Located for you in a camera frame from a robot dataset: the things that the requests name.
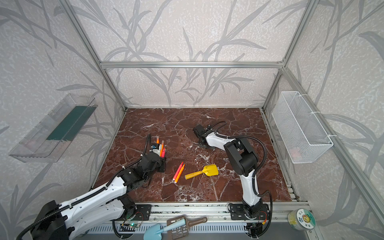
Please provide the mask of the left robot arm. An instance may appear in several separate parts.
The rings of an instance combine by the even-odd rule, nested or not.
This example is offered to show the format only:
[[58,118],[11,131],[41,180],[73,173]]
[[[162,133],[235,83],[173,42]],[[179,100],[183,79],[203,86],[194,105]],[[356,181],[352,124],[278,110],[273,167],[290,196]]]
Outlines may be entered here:
[[107,221],[131,217],[138,210],[129,192],[140,188],[156,172],[164,172],[165,165],[165,157],[154,152],[144,154],[107,183],[72,200],[45,204],[17,239],[30,234],[34,240],[72,240]]

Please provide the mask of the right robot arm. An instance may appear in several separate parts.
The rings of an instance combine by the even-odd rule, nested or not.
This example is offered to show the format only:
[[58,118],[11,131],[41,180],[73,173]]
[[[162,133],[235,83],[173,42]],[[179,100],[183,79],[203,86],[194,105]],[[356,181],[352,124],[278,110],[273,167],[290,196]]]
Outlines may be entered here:
[[[249,219],[261,211],[264,206],[262,197],[269,196],[270,204],[273,203],[272,193],[269,190],[259,192],[257,173],[267,160],[267,148],[259,139],[251,136],[226,136],[213,130],[212,126],[204,128],[197,125],[193,132],[204,148],[218,148],[226,152],[233,170],[240,176],[243,189],[244,212]],[[259,157],[248,140],[256,141],[263,148],[263,159],[258,164]]]

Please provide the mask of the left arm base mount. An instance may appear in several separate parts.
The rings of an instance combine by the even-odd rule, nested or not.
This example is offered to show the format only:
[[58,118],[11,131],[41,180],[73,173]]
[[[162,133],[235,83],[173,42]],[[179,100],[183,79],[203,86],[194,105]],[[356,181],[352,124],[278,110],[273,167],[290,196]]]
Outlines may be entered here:
[[127,221],[148,221],[150,219],[152,205],[139,204],[125,211],[122,218]]

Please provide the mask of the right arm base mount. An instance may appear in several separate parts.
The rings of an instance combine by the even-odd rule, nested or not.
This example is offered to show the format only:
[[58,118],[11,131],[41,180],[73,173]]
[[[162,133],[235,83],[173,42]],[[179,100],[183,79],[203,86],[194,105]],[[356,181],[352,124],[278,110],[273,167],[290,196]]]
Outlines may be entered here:
[[252,212],[251,216],[248,216],[248,211],[246,211],[243,204],[228,204],[228,211],[231,215],[231,220],[233,221],[253,221],[253,220],[268,220],[271,217],[271,211],[268,204],[257,204],[256,210]]

